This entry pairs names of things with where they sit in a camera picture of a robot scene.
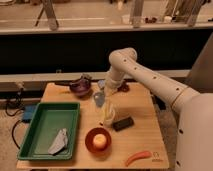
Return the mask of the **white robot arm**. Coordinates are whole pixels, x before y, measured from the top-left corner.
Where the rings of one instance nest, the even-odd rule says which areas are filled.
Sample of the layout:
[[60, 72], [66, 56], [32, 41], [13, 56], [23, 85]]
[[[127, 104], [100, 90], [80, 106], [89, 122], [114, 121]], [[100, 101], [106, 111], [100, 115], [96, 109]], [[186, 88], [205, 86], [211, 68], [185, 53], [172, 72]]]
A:
[[179, 114], [175, 171], [213, 171], [213, 93], [154, 72], [139, 63], [133, 48], [114, 50], [106, 74], [105, 92], [114, 94], [127, 74]]

